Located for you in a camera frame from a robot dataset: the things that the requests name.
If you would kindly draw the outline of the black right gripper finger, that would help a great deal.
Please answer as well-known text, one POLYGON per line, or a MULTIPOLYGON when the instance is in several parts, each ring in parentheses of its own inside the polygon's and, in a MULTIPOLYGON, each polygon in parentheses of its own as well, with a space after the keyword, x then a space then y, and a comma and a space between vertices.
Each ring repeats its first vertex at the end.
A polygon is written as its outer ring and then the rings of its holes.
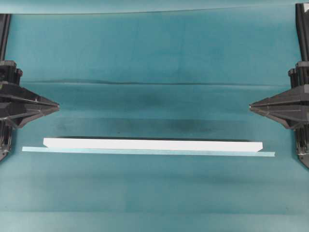
POLYGON ((291 105, 293 103, 301 103, 309 101, 309 86, 302 85, 294 87, 290 90, 264 98, 250 104, 250 107, 270 106, 270 105, 291 105))
POLYGON ((253 106, 250 111, 265 116, 282 124, 286 129, 298 129, 309 123, 309 107, 304 105, 292 106, 253 106))

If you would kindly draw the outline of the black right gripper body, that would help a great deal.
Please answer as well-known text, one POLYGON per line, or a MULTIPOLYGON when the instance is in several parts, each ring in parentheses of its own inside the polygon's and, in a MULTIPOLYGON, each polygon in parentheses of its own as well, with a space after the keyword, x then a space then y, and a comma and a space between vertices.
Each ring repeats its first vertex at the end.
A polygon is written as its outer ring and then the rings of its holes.
POLYGON ((303 86, 309 84, 309 62, 300 61, 288 71, 291 87, 303 86))

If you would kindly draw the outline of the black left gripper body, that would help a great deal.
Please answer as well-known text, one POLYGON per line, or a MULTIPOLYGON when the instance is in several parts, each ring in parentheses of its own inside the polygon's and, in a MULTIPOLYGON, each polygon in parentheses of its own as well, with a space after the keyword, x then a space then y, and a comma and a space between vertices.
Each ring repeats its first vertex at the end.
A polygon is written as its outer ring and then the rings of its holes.
POLYGON ((12 60, 3 60, 0 62, 0 81, 6 81, 16 85, 20 84, 20 78, 23 72, 17 68, 17 64, 12 60))

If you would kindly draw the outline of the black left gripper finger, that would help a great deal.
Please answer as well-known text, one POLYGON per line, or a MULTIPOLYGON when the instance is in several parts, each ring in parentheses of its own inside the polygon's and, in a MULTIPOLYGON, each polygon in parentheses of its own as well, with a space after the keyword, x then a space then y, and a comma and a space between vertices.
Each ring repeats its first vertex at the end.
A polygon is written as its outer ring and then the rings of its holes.
POLYGON ((22 128, 40 117, 59 111, 59 105, 1 105, 0 127, 22 128))
POLYGON ((31 92, 24 87, 8 82, 0 83, 0 96, 21 102, 30 102, 48 106, 59 106, 59 104, 54 101, 31 92))

